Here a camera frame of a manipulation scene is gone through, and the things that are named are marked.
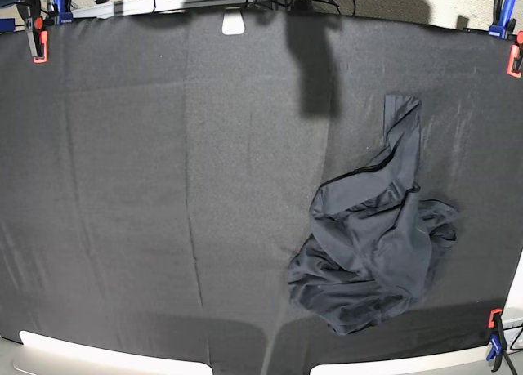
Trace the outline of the dark navy t-shirt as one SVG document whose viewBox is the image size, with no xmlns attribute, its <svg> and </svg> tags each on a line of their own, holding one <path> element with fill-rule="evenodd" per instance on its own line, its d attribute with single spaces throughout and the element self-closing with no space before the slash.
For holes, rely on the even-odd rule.
<svg viewBox="0 0 523 375">
<path fill-rule="evenodd" d="M 289 296 L 339 335 L 405 313 L 455 242 L 458 210 L 420 197 L 421 108 L 416 97 L 386 96 L 382 150 L 326 181 L 311 201 L 310 236 L 288 267 Z"/>
</svg>

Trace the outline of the black table cover cloth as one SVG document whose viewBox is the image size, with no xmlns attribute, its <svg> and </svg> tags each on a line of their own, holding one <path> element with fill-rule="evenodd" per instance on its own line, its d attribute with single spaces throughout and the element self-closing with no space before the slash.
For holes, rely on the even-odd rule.
<svg viewBox="0 0 523 375">
<path fill-rule="evenodd" d="M 305 374 L 487 342 L 522 249 L 522 83 L 510 45 L 421 25 L 246 12 L 84 20 L 32 62 L 1 38 L 1 334 L 217 374 Z M 423 199 L 459 212 L 429 293 L 338 336 L 288 299 L 324 181 L 421 101 Z"/>
</svg>

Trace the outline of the blue clamp far left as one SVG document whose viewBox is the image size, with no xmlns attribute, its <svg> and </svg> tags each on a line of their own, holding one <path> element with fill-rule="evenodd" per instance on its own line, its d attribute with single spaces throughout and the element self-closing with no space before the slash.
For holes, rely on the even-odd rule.
<svg viewBox="0 0 523 375">
<path fill-rule="evenodd" d="M 72 0 L 47 0 L 47 11 L 55 25 L 71 23 L 74 19 L 72 13 Z"/>
</svg>

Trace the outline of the orange black clamp far left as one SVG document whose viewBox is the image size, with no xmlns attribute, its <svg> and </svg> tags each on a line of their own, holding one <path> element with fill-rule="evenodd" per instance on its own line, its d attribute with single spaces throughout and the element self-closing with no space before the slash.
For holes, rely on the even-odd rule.
<svg viewBox="0 0 523 375">
<path fill-rule="evenodd" d="M 29 41 L 29 50 L 35 64 L 47 62 L 47 31 L 44 19 L 33 16 L 25 20 L 25 32 Z"/>
</svg>

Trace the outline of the orange clamp far right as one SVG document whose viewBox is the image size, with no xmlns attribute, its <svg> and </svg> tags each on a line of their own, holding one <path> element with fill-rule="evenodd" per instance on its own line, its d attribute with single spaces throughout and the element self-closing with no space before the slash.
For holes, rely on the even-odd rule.
<svg viewBox="0 0 523 375">
<path fill-rule="evenodd" d="M 516 35 L 515 42 L 511 45 L 507 62 L 507 74 L 514 78 L 522 77 L 522 41 L 523 32 Z"/>
</svg>

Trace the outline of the blue clamp far right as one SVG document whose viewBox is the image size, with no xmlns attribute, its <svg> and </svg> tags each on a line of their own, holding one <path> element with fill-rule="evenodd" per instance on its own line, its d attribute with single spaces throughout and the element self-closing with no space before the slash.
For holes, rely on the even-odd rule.
<svg viewBox="0 0 523 375">
<path fill-rule="evenodd" d="M 495 38 L 509 39 L 516 27 L 512 12 L 516 0 L 494 0 L 493 21 L 488 29 L 488 35 Z"/>
</svg>

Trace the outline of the orange blue clamp near right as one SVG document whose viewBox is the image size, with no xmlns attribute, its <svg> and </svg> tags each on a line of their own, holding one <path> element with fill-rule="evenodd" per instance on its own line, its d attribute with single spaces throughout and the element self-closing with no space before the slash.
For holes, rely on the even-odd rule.
<svg viewBox="0 0 523 375">
<path fill-rule="evenodd" d="M 491 330 L 489 337 L 489 352 L 486 356 L 486 361 L 494 361 L 494 366 L 491 369 L 492 373 L 496 373 L 505 362 L 509 367 L 512 375 L 517 375 L 518 372 L 512 363 L 507 352 L 507 341 L 504 335 L 503 310 L 501 308 L 493 309 L 489 314 L 488 327 Z"/>
</svg>

